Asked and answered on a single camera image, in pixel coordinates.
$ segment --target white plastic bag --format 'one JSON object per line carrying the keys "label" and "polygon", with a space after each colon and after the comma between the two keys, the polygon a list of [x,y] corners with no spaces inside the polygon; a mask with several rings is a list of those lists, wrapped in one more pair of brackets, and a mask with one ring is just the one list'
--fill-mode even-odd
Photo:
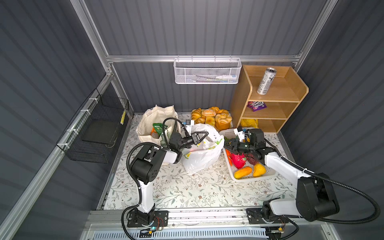
{"label": "white plastic bag", "polygon": [[[152,142],[157,145],[161,145],[160,139],[153,138],[151,136],[151,131],[154,123],[163,123],[166,118],[177,118],[177,112],[172,106],[162,108],[156,105],[154,108],[148,109],[141,119],[139,125],[137,126],[136,133],[139,136],[141,142]],[[168,128],[173,126],[175,120],[168,120],[166,125]],[[177,123],[176,131],[180,132],[180,124]]]}
{"label": "white plastic bag", "polygon": [[199,123],[191,128],[191,133],[200,131],[208,132],[208,136],[203,142],[182,150],[181,162],[188,174],[194,174],[210,167],[217,161],[224,146],[224,136],[220,135],[211,125]]}

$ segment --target croissant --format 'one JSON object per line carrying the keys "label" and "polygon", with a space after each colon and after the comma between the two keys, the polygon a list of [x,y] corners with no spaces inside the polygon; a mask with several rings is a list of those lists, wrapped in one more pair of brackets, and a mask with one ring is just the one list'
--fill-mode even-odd
{"label": "croissant", "polygon": [[215,120],[216,129],[219,131],[229,129],[231,127],[232,117],[229,114],[217,114]]}
{"label": "croissant", "polygon": [[201,118],[198,118],[195,120],[195,124],[205,123],[205,118],[206,118],[206,116],[201,116]]}
{"label": "croissant", "polygon": [[201,108],[192,110],[192,120],[197,120],[198,118],[201,118]]}
{"label": "croissant", "polygon": [[217,114],[220,114],[220,113],[229,114],[228,110],[225,110],[225,109],[220,109],[220,110],[217,111]]}
{"label": "croissant", "polygon": [[217,111],[218,111],[218,107],[210,107],[209,109],[212,109],[212,110],[214,110],[214,111],[215,111],[215,113],[217,113]]}
{"label": "croissant", "polygon": [[207,119],[205,120],[205,124],[209,124],[209,125],[215,127],[215,124],[216,124],[215,118],[214,117],[207,117]]}
{"label": "croissant", "polygon": [[215,110],[212,110],[212,109],[206,109],[201,112],[201,115],[206,117],[214,117],[216,116],[216,112]]}

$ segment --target aluminum can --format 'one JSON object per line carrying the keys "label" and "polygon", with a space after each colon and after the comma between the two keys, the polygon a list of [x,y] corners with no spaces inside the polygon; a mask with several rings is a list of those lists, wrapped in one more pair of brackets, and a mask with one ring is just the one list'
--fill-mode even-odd
{"label": "aluminum can", "polygon": [[259,84],[259,87],[257,88],[257,93],[260,95],[265,95],[268,92],[269,87],[272,84],[273,79],[276,76],[276,69],[274,68],[267,68],[265,70],[264,76],[262,81]]}

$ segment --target floral mat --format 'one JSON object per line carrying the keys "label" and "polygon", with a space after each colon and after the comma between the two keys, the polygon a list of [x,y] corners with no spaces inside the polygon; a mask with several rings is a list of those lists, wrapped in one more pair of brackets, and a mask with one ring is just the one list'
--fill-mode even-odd
{"label": "floral mat", "polygon": [[[124,209],[138,202],[137,187],[127,172],[126,158],[128,152],[140,143],[136,128],[141,118],[142,115],[135,115],[132,120],[105,210]],[[179,114],[180,120],[187,118],[190,114]],[[265,134],[265,137],[285,155],[276,134]],[[295,195],[296,188],[280,174],[267,180],[234,182],[223,153],[215,164],[192,175],[186,173],[181,162],[162,166],[153,189],[156,208],[260,206],[272,198],[294,198]]]}

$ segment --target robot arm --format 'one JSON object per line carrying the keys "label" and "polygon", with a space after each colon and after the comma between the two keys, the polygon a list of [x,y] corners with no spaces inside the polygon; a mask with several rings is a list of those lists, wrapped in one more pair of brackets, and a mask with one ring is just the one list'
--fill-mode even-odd
{"label": "robot arm", "polygon": [[161,164],[177,163],[181,158],[181,150],[193,144],[198,144],[208,136],[208,132],[194,132],[190,136],[181,137],[180,133],[172,133],[169,139],[170,150],[144,145],[129,165],[133,177],[140,184],[141,203],[135,208],[135,214],[139,223],[149,225],[155,214],[155,203],[153,201],[153,180],[157,177]]}
{"label": "robot arm", "polygon": [[[262,164],[276,170],[297,187],[296,199],[271,199],[263,204],[263,219],[273,221],[275,216],[295,215],[314,221],[339,212],[339,205],[332,184],[314,177],[288,164],[272,147],[267,147],[260,129],[235,129],[237,139],[231,139],[225,148],[235,154],[252,154]],[[247,137],[248,142],[240,139]]]}
{"label": "robot arm", "polygon": [[271,152],[265,156],[265,165],[275,169],[294,186],[297,186],[296,199],[272,199],[263,204],[264,219],[278,215],[297,215],[311,222],[339,212],[339,204],[331,183],[316,180],[314,177],[289,165]]}

